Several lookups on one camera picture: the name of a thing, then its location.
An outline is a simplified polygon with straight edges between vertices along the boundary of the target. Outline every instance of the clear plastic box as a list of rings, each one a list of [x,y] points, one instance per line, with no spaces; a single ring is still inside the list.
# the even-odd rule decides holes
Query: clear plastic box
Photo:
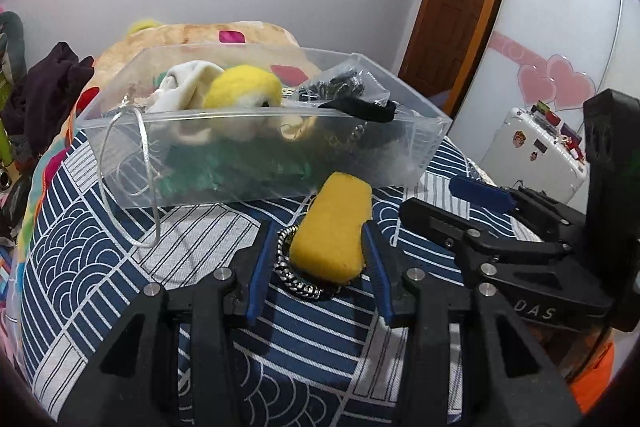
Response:
[[[394,121],[373,123],[317,107],[182,110],[143,115],[161,206],[305,196],[334,171],[372,187],[414,185],[451,120],[425,97],[363,55],[261,44],[183,44],[140,52],[78,118],[102,174],[123,208],[150,206],[142,143],[133,114],[104,137],[123,103],[148,96],[159,75],[189,60],[222,68],[250,64],[293,86],[349,58],[398,103]]]

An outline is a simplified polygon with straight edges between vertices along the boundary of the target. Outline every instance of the yellow sponge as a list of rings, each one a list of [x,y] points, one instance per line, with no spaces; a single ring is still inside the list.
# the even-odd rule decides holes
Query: yellow sponge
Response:
[[[317,279],[347,284],[364,268],[360,230],[367,219],[371,219],[370,185],[334,172],[293,236],[290,263]]]
[[[277,76],[243,65],[229,68],[214,79],[202,107],[278,107],[281,101],[282,83]]]

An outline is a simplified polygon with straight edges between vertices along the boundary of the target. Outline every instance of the white string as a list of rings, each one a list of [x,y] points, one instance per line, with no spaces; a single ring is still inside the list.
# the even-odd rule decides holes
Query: white string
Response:
[[[116,172],[115,172],[116,182],[117,182],[118,186],[120,187],[120,190],[122,190],[127,196],[130,196],[132,198],[137,198],[138,196],[141,196],[142,194],[144,194],[147,191],[147,189],[149,188],[149,185],[147,184],[144,187],[140,188],[140,190],[136,190],[135,192],[129,192],[125,188],[124,183],[122,183],[121,176],[123,174],[120,171],[120,168],[122,167],[122,164],[124,162],[126,162],[129,158],[134,158],[140,151],[142,151],[142,146],[140,146],[139,149],[137,149],[135,152],[132,152],[129,156],[124,158],[124,160],[122,162],[118,163],[118,166],[116,167]],[[151,165],[151,168],[152,168],[152,170],[154,172],[154,179],[157,180],[160,177],[160,172],[158,172],[156,169],[154,169],[153,165]]]
[[[111,212],[111,206],[109,205],[109,200],[107,198],[107,193],[104,189],[104,181],[102,180],[102,156],[104,155],[104,150],[106,149],[107,139],[109,137],[109,133],[113,128],[113,125],[118,121],[118,119],[125,114],[127,110],[131,110],[133,114],[136,116],[136,120],[138,120],[138,128],[140,130],[140,141],[142,142],[142,156],[145,160],[145,168],[146,168],[146,182],[148,184],[149,190],[151,190],[151,210],[154,214],[154,224],[156,227],[156,234],[154,236],[154,240],[151,243],[140,243],[140,241],[136,241],[133,237],[129,235],[124,227],[120,224],[120,222],[115,218],[113,213]],[[145,123],[142,120],[142,113],[140,110],[134,105],[126,105],[120,108],[120,112],[116,114],[110,121],[109,126],[107,127],[107,131],[104,134],[104,140],[102,142],[102,147],[100,147],[100,155],[98,158],[98,188],[100,189],[100,197],[102,198],[102,204],[104,209],[107,211],[113,226],[116,227],[116,230],[122,234],[127,241],[129,241],[134,247],[138,248],[153,248],[160,242],[160,212],[158,211],[158,200],[156,200],[156,187],[154,185],[154,175],[153,175],[153,167],[151,166],[151,159],[149,157],[149,143],[148,138],[146,136],[146,127]]]

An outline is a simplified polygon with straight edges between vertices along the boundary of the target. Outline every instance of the blue and white patterned bedsheet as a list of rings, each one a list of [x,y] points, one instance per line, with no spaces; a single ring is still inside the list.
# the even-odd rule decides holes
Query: blue and white patterned bedsheet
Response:
[[[492,227],[502,237],[526,233],[508,216],[451,196],[449,179],[474,169],[448,140],[416,187],[374,190],[373,213],[383,235],[417,265],[453,284],[462,278],[452,255],[403,229],[402,200],[417,197]],[[28,380],[56,418],[74,382],[123,309],[149,281],[171,289],[193,284],[250,245],[258,222],[283,227],[302,219],[310,198],[201,204],[161,210],[161,241],[133,248],[111,224],[97,188],[95,157],[78,134],[47,192],[24,269],[22,333]],[[132,237],[153,234],[148,210],[111,207]],[[452,325],[449,419],[460,415],[460,345]],[[398,394],[406,330],[389,330],[363,275],[328,302],[306,303],[271,279],[262,316],[234,331],[241,396],[249,425],[365,426],[388,424]],[[188,330],[181,330],[180,414],[191,422]]]

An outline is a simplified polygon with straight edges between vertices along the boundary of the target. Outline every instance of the heart sticker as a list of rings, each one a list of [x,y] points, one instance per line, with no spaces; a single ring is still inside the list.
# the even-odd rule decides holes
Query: heart sticker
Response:
[[[556,97],[556,84],[548,76],[540,74],[535,66],[521,66],[518,70],[518,85],[525,105],[538,100],[548,103]]]
[[[553,55],[546,63],[546,76],[556,84],[556,110],[580,109],[595,94],[593,81],[561,55]]]

